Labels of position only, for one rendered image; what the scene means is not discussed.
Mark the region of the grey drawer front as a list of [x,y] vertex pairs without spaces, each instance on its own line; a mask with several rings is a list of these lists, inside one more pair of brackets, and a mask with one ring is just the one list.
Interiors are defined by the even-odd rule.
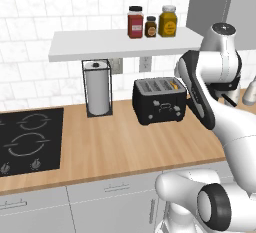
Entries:
[[0,196],[0,205],[4,204],[6,201],[8,203],[27,201],[27,206],[0,210],[0,216],[40,211],[46,208],[55,208],[68,204],[65,187]]
[[218,173],[221,183],[232,183],[234,181],[233,175],[229,168],[227,161],[219,161],[208,164],[194,165],[182,168],[175,168],[175,171],[193,170],[193,169],[211,169]]
[[[124,194],[136,193],[155,189],[155,180],[161,172],[151,172],[138,175],[130,175],[121,178],[105,179],[94,182],[70,185],[67,187],[69,200],[71,203],[97,200],[101,198],[120,196]],[[127,190],[105,193],[104,188],[109,185],[116,186],[129,184]]]

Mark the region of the red jar black lid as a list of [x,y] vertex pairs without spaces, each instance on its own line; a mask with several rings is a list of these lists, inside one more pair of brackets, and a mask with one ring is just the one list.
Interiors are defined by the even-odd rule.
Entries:
[[130,6],[128,12],[128,36],[131,39],[141,38],[143,35],[143,13],[141,6]]

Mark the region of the white wall shelf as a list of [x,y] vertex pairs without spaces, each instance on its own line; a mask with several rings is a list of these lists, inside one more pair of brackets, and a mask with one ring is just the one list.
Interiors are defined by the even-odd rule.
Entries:
[[186,27],[175,37],[130,39],[125,29],[55,32],[49,50],[50,62],[150,57],[183,54],[197,50],[203,37]]

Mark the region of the black hob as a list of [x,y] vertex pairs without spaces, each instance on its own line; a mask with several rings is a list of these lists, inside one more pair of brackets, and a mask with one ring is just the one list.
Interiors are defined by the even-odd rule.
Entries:
[[[0,168],[10,166],[0,177],[60,168],[63,108],[0,113]],[[41,166],[32,170],[38,159]]]

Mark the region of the black four-slot toaster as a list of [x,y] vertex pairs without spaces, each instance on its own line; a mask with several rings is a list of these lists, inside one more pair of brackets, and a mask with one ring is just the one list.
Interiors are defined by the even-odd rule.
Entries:
[[[178,85],[178,90],[170,85]],[[187,90],[175,77],[157,77],[134,81],[132,105],[141,125],[181,121],[186,111]]]

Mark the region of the grey wall switch plate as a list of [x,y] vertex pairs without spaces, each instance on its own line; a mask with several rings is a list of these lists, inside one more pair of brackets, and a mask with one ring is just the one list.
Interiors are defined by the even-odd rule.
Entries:
[[109,60],[112,74],[123,73],[123,59],[122,58],[111,58]]

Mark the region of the grey wall cupboard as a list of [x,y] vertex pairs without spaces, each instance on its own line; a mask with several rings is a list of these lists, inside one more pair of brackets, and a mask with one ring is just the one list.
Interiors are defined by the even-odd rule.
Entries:
[[190,0],[188,28],[204,36],[217,22],[236,28],[237,50],[256,50],[256,0]]

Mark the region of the yellow jar pale lid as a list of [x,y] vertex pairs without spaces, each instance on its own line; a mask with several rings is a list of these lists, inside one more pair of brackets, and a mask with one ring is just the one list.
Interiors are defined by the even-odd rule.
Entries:
[[162,37],[174,37],[177,29],[176,7],[165,5],[159,16],[158,34]]

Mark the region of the grey cupboard door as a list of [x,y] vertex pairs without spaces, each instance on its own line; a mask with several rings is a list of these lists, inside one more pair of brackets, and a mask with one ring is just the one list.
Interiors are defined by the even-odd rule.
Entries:
[[75,233],[67,206],[0,216],[0,233]]
[[[153,223],[150,201],[156,199]],[[158,196],[154,190],[71,203],[76,233],[153,233]]]

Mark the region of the white paper towel roll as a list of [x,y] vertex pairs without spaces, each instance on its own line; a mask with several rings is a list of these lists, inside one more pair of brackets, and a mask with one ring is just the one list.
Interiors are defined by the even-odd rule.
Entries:
[[103,115],[109,111],[107,64],[89,61],[85,70],[89,111],[93,115]]

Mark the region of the small brown jar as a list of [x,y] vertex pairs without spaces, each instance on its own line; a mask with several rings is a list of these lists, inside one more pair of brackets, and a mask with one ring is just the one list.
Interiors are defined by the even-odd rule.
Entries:
[[145,36],[148,38],[156,36],[156,18],[154,16],[148,16],[145,23]]

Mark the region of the white wall socket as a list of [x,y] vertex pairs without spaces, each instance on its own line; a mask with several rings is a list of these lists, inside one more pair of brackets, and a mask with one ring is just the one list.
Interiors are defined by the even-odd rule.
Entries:
[[150,72],[152,66],[152,57],[141,57],[139,60],[139,71],[140,72]]

